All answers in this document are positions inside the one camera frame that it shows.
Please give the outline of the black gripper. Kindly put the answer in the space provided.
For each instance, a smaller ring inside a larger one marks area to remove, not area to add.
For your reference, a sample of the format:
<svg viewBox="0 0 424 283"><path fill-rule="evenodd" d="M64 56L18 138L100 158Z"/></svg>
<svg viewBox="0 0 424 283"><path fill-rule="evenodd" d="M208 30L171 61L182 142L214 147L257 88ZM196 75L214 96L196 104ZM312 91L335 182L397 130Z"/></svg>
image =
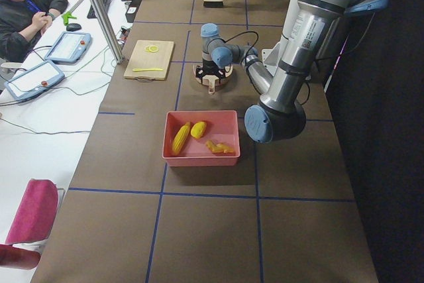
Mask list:
<svg viewBox="0 0 424 283"><path fill-rule="evenodd" d="M214 61L203 60L201 66L195 66L194 74L198 79L203 79L205 76L217 76L220 80L228 78L232 72L231 66L224 68L218 67Z"/></svg>

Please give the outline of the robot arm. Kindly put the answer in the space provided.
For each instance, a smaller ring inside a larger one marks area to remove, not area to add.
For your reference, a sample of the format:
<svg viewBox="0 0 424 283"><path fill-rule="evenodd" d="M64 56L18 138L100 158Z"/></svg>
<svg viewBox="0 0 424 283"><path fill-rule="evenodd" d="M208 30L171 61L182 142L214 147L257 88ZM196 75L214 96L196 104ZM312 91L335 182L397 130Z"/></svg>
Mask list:
<svg viewBox="0 0 424 283"><path fill-rule="evenodd" d="M194 68L195 76L223 78L226 67L240 64L260 93L259 102L244 115L250 138L263 143L294 138L306 121L297 96L333 22L375 13L387 5L388 0L290 0L284 23L288 34L273 49L274 73L259 60L254 47L229 44L220 37L217 25L207 23L201 28L203 61Z"/></svg>

